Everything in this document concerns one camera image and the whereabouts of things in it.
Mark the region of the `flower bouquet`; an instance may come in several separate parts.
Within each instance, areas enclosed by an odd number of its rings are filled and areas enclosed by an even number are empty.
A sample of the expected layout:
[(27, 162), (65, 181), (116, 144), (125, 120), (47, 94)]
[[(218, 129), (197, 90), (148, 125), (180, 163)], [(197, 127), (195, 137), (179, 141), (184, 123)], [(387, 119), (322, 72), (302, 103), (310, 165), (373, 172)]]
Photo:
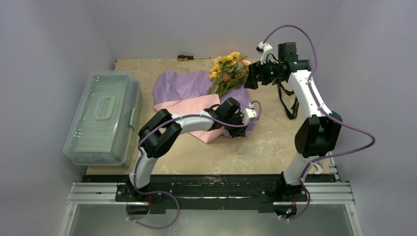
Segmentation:
[(251, 62), (240, 52), (232, 52), (227, 56), (219, 56), (213, 62), (209, 80), (212, 82), (208, 94), (225, 96), (228, 92), (240, 88), (249, 75)]

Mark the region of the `pink wrapping paper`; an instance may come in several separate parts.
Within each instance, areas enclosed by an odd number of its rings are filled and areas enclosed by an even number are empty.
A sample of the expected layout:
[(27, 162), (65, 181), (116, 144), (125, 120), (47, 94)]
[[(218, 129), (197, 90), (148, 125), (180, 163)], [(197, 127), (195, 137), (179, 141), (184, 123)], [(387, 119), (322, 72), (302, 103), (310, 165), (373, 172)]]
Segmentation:
[(218, 94), (208, 94), (211, 85), (208, 71), (163, 72), (153, 86), (153, 107), (156, 111), (167, 109), (173, 114), (190, 114), (221, 104), (229, 97), (237, 100), (242, 110), (249, 107), (251, 99), (244, 87), (233, 89), (219, 97)]

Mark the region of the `clear plastic storage box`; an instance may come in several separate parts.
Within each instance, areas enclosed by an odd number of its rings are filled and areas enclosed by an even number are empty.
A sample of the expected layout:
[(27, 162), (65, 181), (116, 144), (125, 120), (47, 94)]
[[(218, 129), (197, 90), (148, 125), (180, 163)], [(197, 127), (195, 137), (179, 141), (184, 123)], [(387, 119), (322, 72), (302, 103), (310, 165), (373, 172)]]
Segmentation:
[(131, 71), (91, 73), (63, 154), (79, 166), (122, 166), (137, 129), (142, 94)]

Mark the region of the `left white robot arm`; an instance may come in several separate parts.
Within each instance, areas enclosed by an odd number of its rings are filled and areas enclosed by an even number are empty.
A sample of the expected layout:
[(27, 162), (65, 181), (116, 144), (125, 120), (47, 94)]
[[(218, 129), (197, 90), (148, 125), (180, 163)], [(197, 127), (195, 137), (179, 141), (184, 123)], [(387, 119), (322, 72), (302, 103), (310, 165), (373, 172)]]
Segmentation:
[(241, 108), (234, 98), (227, 98), (197, 113), (173, 114), (167, 109), (158, 111), (139, 131), (138, 159), (129, 175), (131, 185), (127, 194), (134, 201), (145, 198), (146, 186), (158, 158), (165, 155), (182, 134), (213, 131), (224, 128), (231, 137), (246, 135), (246, 129), (256, 122), (259, 111), (250, 104)]

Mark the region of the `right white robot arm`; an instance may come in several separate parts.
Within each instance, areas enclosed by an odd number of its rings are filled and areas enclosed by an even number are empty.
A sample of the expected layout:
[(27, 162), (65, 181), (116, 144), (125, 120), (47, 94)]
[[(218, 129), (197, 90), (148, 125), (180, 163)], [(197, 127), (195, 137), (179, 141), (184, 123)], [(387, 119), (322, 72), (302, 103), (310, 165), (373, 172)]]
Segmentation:
[(307, 60), (299, 60), (294, 42), (278, 46), (278, 61), (271, 61), (268, 55), (273, 47), (260, 42), (256, 48), (259, 61), (249, 66), (249, 75), (244, 87), (257, 89), (258, 85), (286, 82), (296, 96), (305, 116), (304, 122), (295, 135), (296, 154), (289, 167), (282, 174), (282, 181), (276, 187), (277, 196), (290, 199), (310, 169), (309, 163), (334, 150), (340, 130), (341, 117), (332, 114), (321, 98), (311, 78), (312, 69)]

